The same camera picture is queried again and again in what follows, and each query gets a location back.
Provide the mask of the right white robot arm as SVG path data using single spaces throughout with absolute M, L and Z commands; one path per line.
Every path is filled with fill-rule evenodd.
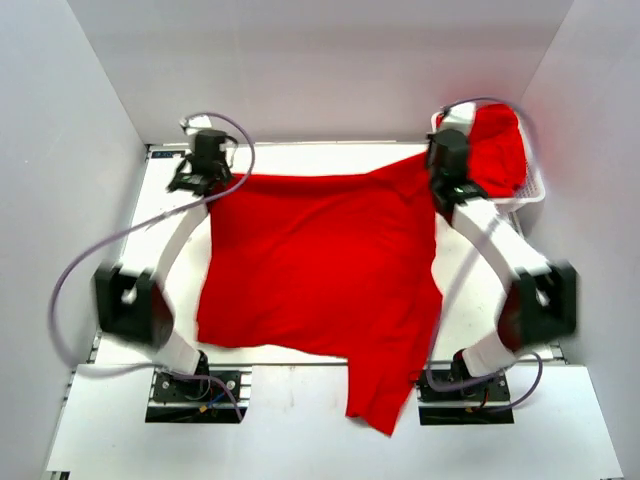
M 445 382 L 427 379 L 438 392 L 472 399 L 488 381 L 545 343 L 573 336 L 578 327 L 578 274 L 534 249 L 501 216 L 496 201 L 470 176 L 471 130 L 483 98 L 458 100 L 441 110 L 427 136 L 425 166 L 435 210 L 472 250 L 454 277 L 442 309 L 447 313 L 467 274 L 484 259 L 506 294 L 495 329 L 459 351 Z

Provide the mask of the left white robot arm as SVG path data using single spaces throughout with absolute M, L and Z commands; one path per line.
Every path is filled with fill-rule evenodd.
M 187 132 L 191 152 L 176 168 L 167 189 L 204 199 L 231 182 L 227 144 L 237 145 L 238 141 L 212 128 L 189 128 Z M 134 273 L 120 265 L 101 266 L 93 276 L 100 330 L 173 372 L 177 387 L 191 399 L 202 398 L 210 390 L 208 359 L 175 329 L 174 310 L 165 286 L 181 250 L 207 215 L 205 204 L 182 214 L 159 256 L 141 272 Z

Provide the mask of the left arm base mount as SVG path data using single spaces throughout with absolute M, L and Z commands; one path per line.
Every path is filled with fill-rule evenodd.
M 240 415 L 224 388 L 213 380 L 184 381 L 156 371 L 152 377 L 145 422 L 150 424 L 240 424 L 251 394 L 250 367 L 211 369 L 233 396 Z

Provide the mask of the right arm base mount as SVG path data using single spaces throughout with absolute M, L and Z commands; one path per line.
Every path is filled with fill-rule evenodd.
M 409 374 L 415 388 L 421 426 L 485 426 L 514 423 L 511 394 L 504 373 L 466 390 L 438 392 L 425 370 Z

